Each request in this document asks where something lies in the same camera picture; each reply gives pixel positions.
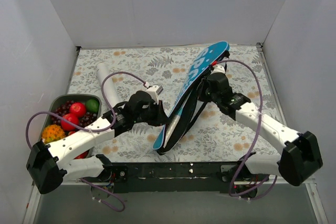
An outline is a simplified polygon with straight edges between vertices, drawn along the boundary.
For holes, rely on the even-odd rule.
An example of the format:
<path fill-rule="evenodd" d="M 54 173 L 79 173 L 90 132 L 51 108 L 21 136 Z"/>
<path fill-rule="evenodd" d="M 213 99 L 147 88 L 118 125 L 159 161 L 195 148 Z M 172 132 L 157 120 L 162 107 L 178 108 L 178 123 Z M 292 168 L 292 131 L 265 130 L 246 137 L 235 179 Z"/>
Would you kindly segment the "blue badminton racket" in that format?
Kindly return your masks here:
<path fill-rule="evenodd" d="M 164 139 L 164 144 L 163 144 L 163 147 L 166 147 L 171 135 L 173 134 L 174 132 L 174 129 L 176 128 L 179 120 L 180 120 L 181 116 L 180 115 L 176 115 L 171 123 L 169 124 L 169 126 L 167 127 L 166 129 L 166 134 L 165 134 L 165 139 Z"/>

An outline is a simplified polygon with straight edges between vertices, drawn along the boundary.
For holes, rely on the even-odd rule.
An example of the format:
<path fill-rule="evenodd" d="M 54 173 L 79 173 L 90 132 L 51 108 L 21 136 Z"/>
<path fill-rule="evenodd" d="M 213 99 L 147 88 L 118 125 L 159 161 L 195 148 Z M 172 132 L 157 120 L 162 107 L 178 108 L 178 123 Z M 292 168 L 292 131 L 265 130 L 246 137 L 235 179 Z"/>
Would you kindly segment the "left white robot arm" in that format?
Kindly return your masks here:
<path fill-rule="evenodd" d="M 26 168 L 38 191 L 47 194 L 64 181 L 82 177 L 108 181 L 112 170 L 106 158 L 75 158 L 100 143 L 130 131 L 137 123 L 151 126 L 166 124 L 169 119 L 159 99 L 161 91 L 161 86 L 138 91 L 127 102 L 118 103 L 88 127 L 50 144 L 42 141 L 35 143 L 30 148 Z"/>

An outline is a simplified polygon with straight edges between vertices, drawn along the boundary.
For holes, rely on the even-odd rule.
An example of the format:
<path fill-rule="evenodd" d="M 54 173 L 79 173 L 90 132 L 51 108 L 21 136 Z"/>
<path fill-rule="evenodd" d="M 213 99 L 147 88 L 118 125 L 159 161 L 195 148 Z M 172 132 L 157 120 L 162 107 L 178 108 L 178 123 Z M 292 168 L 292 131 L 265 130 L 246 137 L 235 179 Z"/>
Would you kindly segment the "white shuttlecock tube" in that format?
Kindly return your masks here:
<path fill-rule="evenodd" d="M 96 74 L 98 81 L 103 87 L 103 98 L 114 107 L 117 103 L 121 102 L 119 95 L 117 94 L 117 90 L 112 81 L 112 78 L 109 77 L 105 82 L 104 79 L 110 74 L 108 66 L 105 63 L 99 63 L 96 65 Z"/>

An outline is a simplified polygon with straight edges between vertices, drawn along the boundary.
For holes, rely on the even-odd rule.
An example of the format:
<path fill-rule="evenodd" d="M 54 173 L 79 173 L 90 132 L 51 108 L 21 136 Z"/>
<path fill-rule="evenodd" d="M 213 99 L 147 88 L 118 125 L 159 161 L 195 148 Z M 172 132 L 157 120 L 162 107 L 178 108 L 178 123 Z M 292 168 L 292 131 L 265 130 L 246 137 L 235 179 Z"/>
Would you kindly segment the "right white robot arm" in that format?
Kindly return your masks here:
<path fill-rule="evenodd" d="M 248 152 L 232 169 L 232 179 L 240 177 L 248 181 L 259 174 L 275 175 L 299 186 L 323 166 L 313 133 L 300 133 L 259 112 L 248 97 L 232 91 L 225 74 L 212 73 L 204 78 L 198 93 L 201 101 L 215 103 L 223 114 L 252 129 L 280 155 L 275 158 Z"/>

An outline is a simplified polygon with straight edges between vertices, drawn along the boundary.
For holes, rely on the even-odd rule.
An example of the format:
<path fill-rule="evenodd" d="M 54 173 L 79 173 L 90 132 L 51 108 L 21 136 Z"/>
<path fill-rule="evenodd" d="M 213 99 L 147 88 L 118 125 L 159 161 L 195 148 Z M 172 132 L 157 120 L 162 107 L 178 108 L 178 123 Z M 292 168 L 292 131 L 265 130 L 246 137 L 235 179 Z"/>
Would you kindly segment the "blue racket bag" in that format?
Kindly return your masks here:
<path fill-rule="evenodd" d="M 210 74 L 211 71 L 209 66 L 213 62 L 221 61 L 224 57 L 229 56 L 228 51 L 229 43 L 226 41 L 220 41 L 201 51 L 191 63 L 182 89 L 176 98 L 176 103 L 169 113 L 169 123 L 164 125 L 162 131 L 153 144 L 153 149 L 159 155 L 164 155 L 170 151 L 190 129 L 198 100 L 197 88 L 201 84 L 201 80 L 206 75 Z M 176 115 L 180 115 L 181 118 L 166 147 L 163 147 L 166 129 Z"/>

